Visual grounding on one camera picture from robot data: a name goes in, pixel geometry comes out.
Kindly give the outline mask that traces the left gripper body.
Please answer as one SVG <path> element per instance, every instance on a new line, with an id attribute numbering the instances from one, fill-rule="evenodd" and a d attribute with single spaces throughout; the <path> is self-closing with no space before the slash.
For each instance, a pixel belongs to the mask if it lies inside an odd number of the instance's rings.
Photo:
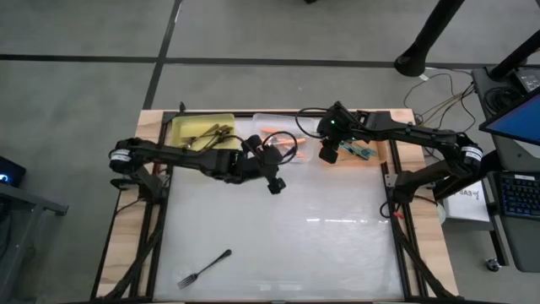
<path id="1" fill-rule="evenodd" d="M 241 143 L 242 156 L 239 160 L 242 178 L 247 180 L 264 177 L 271 194 L 279 194 L 286 188 L 281 177 L 277 177 L 278 166 L 284 160 L 278 148 L 263 144 L 259 135 L 251 135 Z"/>

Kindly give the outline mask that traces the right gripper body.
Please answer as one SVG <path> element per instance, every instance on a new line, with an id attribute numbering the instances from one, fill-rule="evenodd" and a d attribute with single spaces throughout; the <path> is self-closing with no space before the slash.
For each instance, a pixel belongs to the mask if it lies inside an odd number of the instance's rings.
<path id="1" fill-rule="evenodd" d="M 318 134 L 322 144 L 319 158 L 326 163 L 335 164 L 339 145 L 342 141 L 353 138 L 353 129 L 356 127 L 355 117 L 340 101 L 336 101 L 318 123 Z"/>

